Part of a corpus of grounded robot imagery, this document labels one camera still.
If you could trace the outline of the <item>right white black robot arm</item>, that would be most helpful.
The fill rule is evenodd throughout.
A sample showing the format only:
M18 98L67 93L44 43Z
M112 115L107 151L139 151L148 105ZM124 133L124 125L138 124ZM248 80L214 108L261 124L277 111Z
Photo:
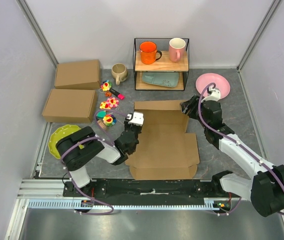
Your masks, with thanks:
M248 175L237 176L229 170L213 175L211 191L217 197L232 193L250 201L263 217L284 216L284 165L274 165L252 151L222 119L219 102L194 95L180 104L181 111L198 120L207 141L233 159Z

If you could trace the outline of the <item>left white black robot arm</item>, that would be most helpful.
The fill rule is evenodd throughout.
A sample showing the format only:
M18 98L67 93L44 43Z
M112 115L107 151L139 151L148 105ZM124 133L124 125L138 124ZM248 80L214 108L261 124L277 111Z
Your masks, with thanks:
M85 197L92 189L86 164L95 157L115 166L122 164L135 152L141 130L141 124L125 121L124 131L112 144L95 134L89 126L64 126L54 133L60 137L52 142L52 150L59 154L59 159L75 182L74 191Z

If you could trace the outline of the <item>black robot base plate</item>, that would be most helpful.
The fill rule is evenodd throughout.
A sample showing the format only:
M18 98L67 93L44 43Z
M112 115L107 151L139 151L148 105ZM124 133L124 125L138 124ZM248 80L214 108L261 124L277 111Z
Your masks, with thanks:
M237 195L217 190L211 180L133 180L98 178L81 191L112 206L202 205L204 199Z

